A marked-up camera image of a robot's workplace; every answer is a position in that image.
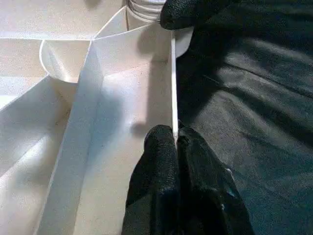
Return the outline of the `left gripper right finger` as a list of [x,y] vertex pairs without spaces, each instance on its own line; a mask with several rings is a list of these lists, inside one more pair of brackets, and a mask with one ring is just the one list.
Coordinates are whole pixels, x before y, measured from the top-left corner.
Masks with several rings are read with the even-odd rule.
[[178,148],[185,234],[254,234],[231,170],[205,139],[192,128],[183,127],[179,131]]

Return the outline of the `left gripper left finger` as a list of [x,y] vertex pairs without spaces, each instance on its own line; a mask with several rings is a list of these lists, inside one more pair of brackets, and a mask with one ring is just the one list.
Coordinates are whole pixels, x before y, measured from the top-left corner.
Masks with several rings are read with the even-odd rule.
[[179,163],[172,129],[157,125],[129,182],[123,235],[176,235],[179,232]]

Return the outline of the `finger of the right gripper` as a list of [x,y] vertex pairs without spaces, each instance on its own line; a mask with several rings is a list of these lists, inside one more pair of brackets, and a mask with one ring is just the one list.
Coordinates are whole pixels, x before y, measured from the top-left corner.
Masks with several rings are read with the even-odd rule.
[[197,0],[167,0],[160,13],[160,25],[176,30],[195,25]]

